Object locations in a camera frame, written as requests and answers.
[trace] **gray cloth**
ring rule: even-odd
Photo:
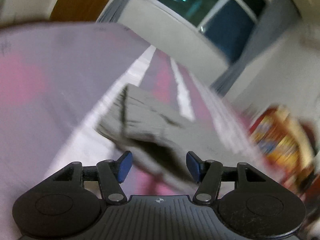
[[[113,0],[97,22],[117,22],[129,0]]]
[[[272,0],[253,30],[241,57],[211,85],[211,89],[224,96],[245,67],[298,20],[299,13],[292,0]]]
[[[225,166],[250,162],[249,157],[227,151],[215,132],[181,117],[134,85],[127,85],[118,95],[97,131],[121,150],[130,150],[135,164],[163,176],[164,182],[184,192],[194,192],[195,188],[186,166],[188,151]]]

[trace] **bed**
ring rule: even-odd
[[[119,24],[37,24],[0,34],[0,237],[17,239],[14,201],[72,161],[113,158],[114,144],[95,131],[128,83],[214,129],[244,161],[259,154],[227,102],[185,67]],[[147,194],[152,178],[133,167],[124,192]],[[159,182],[155,194],[183,194]]]

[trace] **window frame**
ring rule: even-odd
[[[200,24],[198,26],[194,26],[192,23],[190,23],[188,20],[183,18],[181,15],[170,9],[165,4],[161,3],[158,0],[147,0],[148,2],[152,3],[154,6],[157,6],[159,9],[165,11],[172,17],[174,17],[176,20],[181,22],[183,25],[186,25],[188,28],[204,33],[204,27],[205,25],[214,17],[216,13],[219,12],[219,10],[229,1],[229,0],[218,0],[218,2],[211,8],[211,10],[207,13],[207,15],[202,19]],[[243,0],[235,0],[240,7],[247,13],[247,15],[251,18],[251,20],[257,24],[258,18],[256,17],[255,13],[251,10],[251,8],[243,1]]]

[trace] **window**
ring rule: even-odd
[[[264,0],[157,0],[235,62],[266,5]]]

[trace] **gray towel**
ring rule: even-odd
[[[224,166],[249,162],[248,157],[226,150],[214,131],[206,130],[159,102],[148,92],[127,85],[102,117],[97,131],[121,150],[130,150],[134,162],[184,192],[195,185],[186,166],[186,153]]]

